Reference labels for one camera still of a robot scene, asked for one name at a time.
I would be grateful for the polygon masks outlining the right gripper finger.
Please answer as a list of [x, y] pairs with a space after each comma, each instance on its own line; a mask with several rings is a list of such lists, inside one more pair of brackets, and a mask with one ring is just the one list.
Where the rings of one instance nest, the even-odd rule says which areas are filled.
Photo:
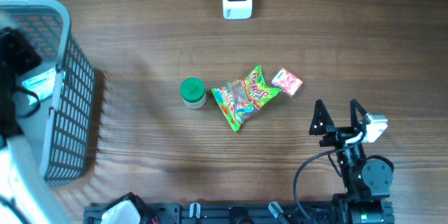
[[361, 122], [358, 119], [358, 115], [363, 119], [366, 114], [366, 110], [360, 105], [356, 99], [350, 101], [350, 115], [351, 115], [351, 126], [356, 129], [360, 129]]
[[311, 120], [309, 135], [324, 135], [332, 132], [335, 124], [330, 117], [328, 110], [322, 99], [316, 100], [314, 107], [314, 116]]

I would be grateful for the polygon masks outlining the mint wet wipes pack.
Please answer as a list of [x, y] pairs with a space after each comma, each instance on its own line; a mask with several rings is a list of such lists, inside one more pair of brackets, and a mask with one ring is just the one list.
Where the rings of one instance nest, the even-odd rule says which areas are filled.
[[29, 105], [35, 104], [37, 101], [43, 101], [53, 95], [56, 77], [55, 68], [51, 68], [39, 75], [22, 81], [22, 86], [35, 93], [38, 99], [28, 94]]

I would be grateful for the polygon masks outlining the green Haribo candy bag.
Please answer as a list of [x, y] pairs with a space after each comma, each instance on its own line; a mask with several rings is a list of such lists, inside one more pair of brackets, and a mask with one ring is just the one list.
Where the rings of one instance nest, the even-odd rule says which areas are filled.
[[256, 66], [248, 76], [211, 90], [219, 108], [237, 132], [244, 122], [276, 97], [281, 89], [266, 84], [262, 66]]

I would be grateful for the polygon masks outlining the green lid plastic jar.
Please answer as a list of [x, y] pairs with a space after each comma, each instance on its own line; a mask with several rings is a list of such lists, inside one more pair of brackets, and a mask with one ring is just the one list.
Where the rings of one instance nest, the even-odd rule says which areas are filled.
[[204, 83], [198, 78], [187, 78], [181, 84], [181, 98], [183, 103], [191, 108], [198, 109], [207, 100]]

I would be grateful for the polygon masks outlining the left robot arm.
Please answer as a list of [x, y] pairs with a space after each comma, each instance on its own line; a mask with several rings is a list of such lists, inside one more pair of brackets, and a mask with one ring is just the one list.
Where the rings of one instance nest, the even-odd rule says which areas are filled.
[[[18, 76], [41, 63], [41, 58], [17, 27], [1, 28], [1, 222], [70, 223], [64, 207], [44, 181], [18, 120], [41, 107], [39, 96], [16, 83]], [[34, 97], [34, 107], [16, 113], [13, 95]]]

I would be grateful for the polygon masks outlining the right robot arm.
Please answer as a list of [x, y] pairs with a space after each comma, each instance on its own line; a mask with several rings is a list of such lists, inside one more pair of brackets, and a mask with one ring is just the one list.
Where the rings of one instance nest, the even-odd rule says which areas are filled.
[[336, 127], [322, 100], [317, 100], [309, 133], [319, 135], [321, 147], [332, 147], [332, 162], [345, 192], [333, 195], [325, 219], [328, 223], [393, 223], [390, 196], [393, 163], [380, 155], [367, 156], [363, 144], [372, 144], [388, 127], [385, 115], [368, 113], [355, 99], [350, 101], [348, 127]]

